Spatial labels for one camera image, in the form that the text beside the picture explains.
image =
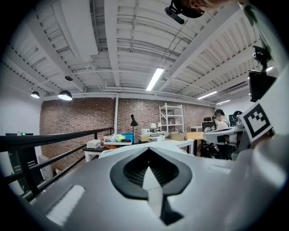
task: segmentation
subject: ceiling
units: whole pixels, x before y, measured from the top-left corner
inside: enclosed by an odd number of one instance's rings
[[[22,90],[40,91],[44,100],[57,99],[63,89],[74,97],[118,92],[208,106],[248,95],[248,71],[260,69],[252,46],[261,42],[239,6],[184,17],[180,25],[165,14],[169,4],[42,1],[15,31],[1,70]],[[146,92],[157,67],[164,68],[163,76]],[[217,93],[196,100],[213,91]]]

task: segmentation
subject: blue container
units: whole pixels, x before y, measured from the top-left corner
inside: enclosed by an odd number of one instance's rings
[[[126,139],[130,139],[132,143],[132,132],[121,133],[121,135],[124,135]]]

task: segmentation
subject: brick wall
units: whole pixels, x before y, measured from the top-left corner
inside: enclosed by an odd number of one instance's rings
[[[136,135],[142,128],[150,128],[151,123],[159,122],[159,106],[165,102],[142,99],[119,99],[117,132],[132,132],[131,114],[139,126],[135,127]],[[167,102],[178,106],[180,103]],[[115,100],[110,98],[79,98],[70,102],[63,100],[45,101],[40,115],[40,134],[57,134],[84,131],[114,126]],[[201,125],[204,117],[212,116],[213,108],[192,104],[183,104],[185,130],[190,126]],[[93,135],[42,146],[42,154],[54,157],[92,140]],[[83,155],[79,150],[56,163],[54,167],[64,169]]]
[[[114,109],[115,101],[110,98],[44,101],[40,114],[40,134],[58,134],[113,127]],[[41,147],[42,154],[51,158],[74,149],[92,139],[93,135],[90,135],[44,145]],[[55,162],[52,166],[62,170],[80,158],[83,153],[82,150],[79,150]]]

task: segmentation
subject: black railing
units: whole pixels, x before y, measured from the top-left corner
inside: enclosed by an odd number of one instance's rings
[[[7,184],[10,184],[22,177],[25,177],[27,184],[31,190],[31,194],[29,194],[27,197],[25,197],[28,201],[33,200],[41,191],[43,191],[46,187],[51,185],[53,182],[58,180],[60,177],[62,177],[65,173],[67,173],[70,169],[72,169],[75,165],[77,165],[79,162],[81,162],[85,156],[83,155],[80,159],[78,159],[76,162],[62,170],[59,174],[52,177],[50,180],[45,182],[43,185],[37,187],[33,180],[33,176],[31,174],[31,171],[39,170],[41,168],[44,168],[47,165],[50,165],[86,146],[86,144],[83,144],[77,148],[74,148],[68,152],[65,152],[63,154],[60,154],[56,157],[53,157],[41,164],[36,164],[31,167],[28,166],[28,163],[25,161],[24,155],[25,155],[25,149],[31,148],[31,147],[37,147],[41,145],[51,144],[51,143],[57,143],[65,140],[75,139],[87,135],[94,134],[94,139],[97,139],[99,132],[104,131],[110,131],[110,135],[112,134],[113,128],[103,128],[103,129],[96,129],[96,130],[90,130],[90,131],[83,131],[83,132],[72,132],[72,133],[63,133],[63,134],[54,134],[54,135],[34,135],[34,136],[0,136],[0,152],[5,151],[16,151],[20,166],[21,166],[21,172],[18,172],[16,174],[12,174],[9,176],[6,176],[4,179]]]

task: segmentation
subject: black desk lamp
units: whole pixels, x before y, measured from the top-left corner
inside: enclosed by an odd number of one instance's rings
[[[134,127],[138,126],[139,123],[136,122],[134,115],[131,115],[131,119],[132,119],[132,122],[131,122],[131,126],[132,126],[132,144],[134,144],[135,143]]]

